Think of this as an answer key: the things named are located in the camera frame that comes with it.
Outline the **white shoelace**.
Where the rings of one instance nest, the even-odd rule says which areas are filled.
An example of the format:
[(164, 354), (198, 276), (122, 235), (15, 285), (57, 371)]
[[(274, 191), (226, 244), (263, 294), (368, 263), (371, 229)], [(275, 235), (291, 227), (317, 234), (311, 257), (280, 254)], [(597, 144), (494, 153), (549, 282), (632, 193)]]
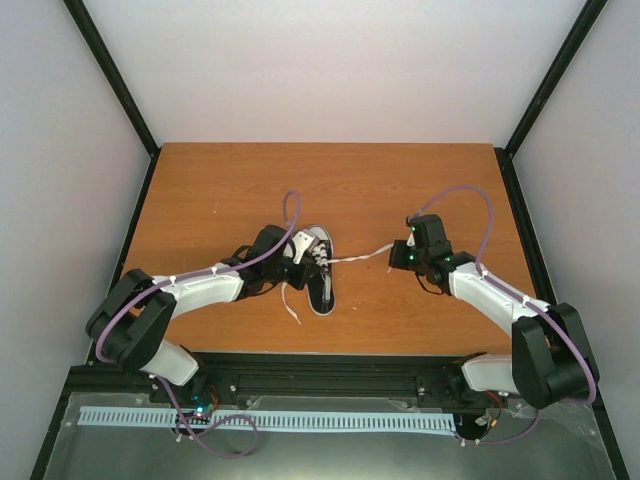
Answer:
[[(368, 260), (371, 259), (377, 255), (380, 255), (382, 253), (385, 253), (387, 251), (389, 251), (392, 247), (392, 244), (387, 244), (382, 246), (381, 248), (375, 250), (374, 252), (370, 253), (370, 254), (365, 254), (365, 255), (358, 255), (358, 256), (351, 256), (351, 257), (345, 257), (345, 258), (338, 258), (338, 259), (328, 259), (325, 263), (327, 265), (333, 265), (336, 263), (343, 263), (343, 262), (354, 262), (354, 261), (360, 261), (360, 260)], [(299, 324), (302, 325), (301, 320), (299, 318), (299, 315), (297, 314), (297, 312), (291, 308), (287, 302), (287, 298), (286, 298), (286, 289), (289, 286), (288, 283), (284, 282), (280, 288), (280, 296), (281, 296), (281, 300), (283, 303), (283, 306), (285, 307), (285, 310), (287, 311), (287, 313), (289, 315), (291, 315), (294, 320)]]

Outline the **black white canvas sneaker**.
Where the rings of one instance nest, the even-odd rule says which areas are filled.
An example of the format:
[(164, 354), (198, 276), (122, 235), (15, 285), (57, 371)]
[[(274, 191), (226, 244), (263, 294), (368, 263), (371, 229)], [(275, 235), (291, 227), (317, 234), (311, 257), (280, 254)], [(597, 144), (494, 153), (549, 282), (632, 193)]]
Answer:
[(335, 308), (332, 265), (333, 242), (329, 232), (321, 225), (312, 225), (305, 232), (317, 238), (315, 246), (305, 256), (315, 263), (313, 274), (307, 281), (307, 294), (312, 311), (319, 316), (330, 315)]

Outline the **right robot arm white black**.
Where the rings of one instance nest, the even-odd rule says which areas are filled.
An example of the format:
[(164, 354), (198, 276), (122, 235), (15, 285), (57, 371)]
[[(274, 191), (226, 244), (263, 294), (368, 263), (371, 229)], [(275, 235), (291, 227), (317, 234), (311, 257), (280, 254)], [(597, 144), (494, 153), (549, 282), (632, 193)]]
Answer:
[(537, 409), (594, 401), (599, 374), (574, 307), (531, 298), (454, 251), (437, 215), (410, 217), (407, 226), (410, 236), (394, 242), (390, 267), (412, 272), (429, 293), (474, 307), (511, 340), (510, 354), (473, 354), (455, 368), (464, 391), (516, 395)]

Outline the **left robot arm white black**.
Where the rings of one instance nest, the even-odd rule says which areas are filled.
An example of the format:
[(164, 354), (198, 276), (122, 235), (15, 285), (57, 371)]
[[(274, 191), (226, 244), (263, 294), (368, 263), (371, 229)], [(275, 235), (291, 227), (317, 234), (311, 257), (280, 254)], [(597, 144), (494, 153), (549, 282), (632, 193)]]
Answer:
[(177, 276), (127, 272), (86, 325), (96, 356), (128, 373), (162, 377), (186, 402), (201, 400), (208, 378), (198, 360), (165, 335), (175, 318), (219, 303), (256, 297), (283, 284), (320, 286), (329, 270), (331, 240), (312, 226), (294, 234), (265, 226), (250, 245), (211, 267)]

